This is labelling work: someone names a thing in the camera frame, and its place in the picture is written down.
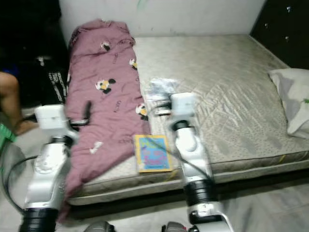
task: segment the black cable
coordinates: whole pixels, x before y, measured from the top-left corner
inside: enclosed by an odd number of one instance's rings
[[[152,108],[147,114],[150,115],[153,112],[153,110],[156,109],[156,108],[159,108],[159,107],[169,107],[169,106],[171,106],[170,103],[165,103],[165,104],[158,105],[158,106]],[[193,167],[194,169],[199,171],[201,174],[203,174],[203,176],[205,176],[208,180],[210,180],[210,181],[212,181],[214,183],[213,177],[210,177],[205,171],[201,170],[196,165],[194,165],[194,164],[190,163],[189,161],[187,161],[186,159],[182,158],[177,153],[173,153],[172,151],[168,150],[166,147],[163,147],[162,145],[156,143],[151,137],[147,136],[145,125],[146,125],[146,123],[143,123],[142,130],[143,130],[143,134],[148,139],[148,141],[150,141],[152,144],[156,145],[157,147],[161,148],[162,150],[165,150],[167,153],[170,153],[173,157],[175,157],[179,161],[190,165],[191,167]]]
[[[11,169],[8,172],[8,175],[6,177],[6,179],[4,180],[4,172],[2,175],[2,185],[3,185],[3,189],[4,192],[6,194],[6,197],[8,199],[8,201],[13,205],[13,207],[20,213],[20,214],[24,214],[24,210],[12,199],[11,195],[10,195],[10,186],[9,186],[9,180],[10,180],[10,176],[12,174],[12,171],[20,164],[22,164],[23,162],[26,162],[27,160],[32,160],[37,158],[37,156],[31,156],[25,159],[22,159],[20,161],[18,161],[17,163],[15,163]]]

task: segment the book cover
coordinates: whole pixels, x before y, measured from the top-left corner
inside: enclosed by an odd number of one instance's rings
[[[166,151],[169,149],[166,136],[135,135],[134,143],[140,173],[172,171],[170,154]]]

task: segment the green object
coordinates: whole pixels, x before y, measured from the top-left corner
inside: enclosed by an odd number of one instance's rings
[[[0,124],[0,150],[4,145],[4,141],[8,139],[11,142],[15,141],[16,136],[5,125]]]

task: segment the white wall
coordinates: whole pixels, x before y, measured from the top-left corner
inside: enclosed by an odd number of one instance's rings
[[[249,33],[265,0],[60,0],[66,41],[76,26],[124,21],[133,36]]]

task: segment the pink blanket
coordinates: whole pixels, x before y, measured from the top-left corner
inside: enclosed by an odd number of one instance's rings
[[[92,109],[90,124],[80,128],[72,148],[66,197],[134,154],[132,136],[142,134],[148,120],[134,44],[121,22],[95,20],[72,35],[67,116],[82,118],[87,101]]]

